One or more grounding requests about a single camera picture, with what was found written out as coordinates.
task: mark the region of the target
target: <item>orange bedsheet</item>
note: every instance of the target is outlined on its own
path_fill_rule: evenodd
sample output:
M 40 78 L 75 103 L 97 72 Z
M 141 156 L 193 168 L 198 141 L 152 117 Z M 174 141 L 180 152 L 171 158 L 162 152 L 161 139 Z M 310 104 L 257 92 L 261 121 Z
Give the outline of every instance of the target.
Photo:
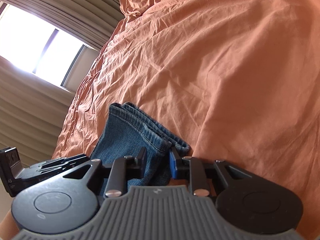
M 320 0 L 121 0 L 126 18 L 85 77 L 53 157 L 90 154 L 131 101 L 193 156 L 293 190 L 320 234 Z

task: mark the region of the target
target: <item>folded jeans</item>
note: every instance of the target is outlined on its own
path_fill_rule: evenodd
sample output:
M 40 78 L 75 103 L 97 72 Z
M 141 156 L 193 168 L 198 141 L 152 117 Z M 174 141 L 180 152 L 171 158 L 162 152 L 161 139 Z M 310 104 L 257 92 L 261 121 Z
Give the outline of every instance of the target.
M 90 158 L 113 163 L 126 155 L 136 157 L 141 147 L 147 148 L 147 166 L 143 179 L 131 179 L 128 188 L 136 186 L 165 186 L 171 178 L 169 149 L 175 147 L 182 157 L 190 146 L 167 128 L 152 119 L 132 103 L 113 103 L 105 129 Z M 103 182 L 101 194 L 107 185 Z

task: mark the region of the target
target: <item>window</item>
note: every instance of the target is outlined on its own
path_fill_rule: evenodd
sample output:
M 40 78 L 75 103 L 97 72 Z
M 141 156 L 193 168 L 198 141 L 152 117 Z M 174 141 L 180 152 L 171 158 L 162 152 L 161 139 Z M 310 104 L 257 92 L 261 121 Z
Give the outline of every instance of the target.
M 16 67 L 62 85 L 84 48 L 82 41 L 12 5 L 0 11 L 0 56 Z

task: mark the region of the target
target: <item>silver screw head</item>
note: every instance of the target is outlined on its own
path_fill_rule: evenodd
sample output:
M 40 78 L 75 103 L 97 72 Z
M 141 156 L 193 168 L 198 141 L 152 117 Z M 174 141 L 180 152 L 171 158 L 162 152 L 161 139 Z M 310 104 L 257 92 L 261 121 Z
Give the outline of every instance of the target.
M 110 189 L 106 192 L 107 197 L 120 197 L 121 195 L 122 195 L 122 192 L 116 189 Z
M 209 196 L 210 192 L 209 190 L 206 190 L 204 188 L 198 188 L 193 192 L 193 195 L 197 197 L 207 197 Z

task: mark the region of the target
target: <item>curtain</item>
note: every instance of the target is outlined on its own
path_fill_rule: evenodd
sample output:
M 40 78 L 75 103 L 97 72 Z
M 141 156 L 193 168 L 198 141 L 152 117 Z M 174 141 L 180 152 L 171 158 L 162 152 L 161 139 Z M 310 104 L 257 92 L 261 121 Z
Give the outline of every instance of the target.
M 124 18 L 114 0 L 2 0 L 100 50 Z
M 0 57 L 0 148 L 16 147 L 27 166 L 51 159 L 73 98 Z

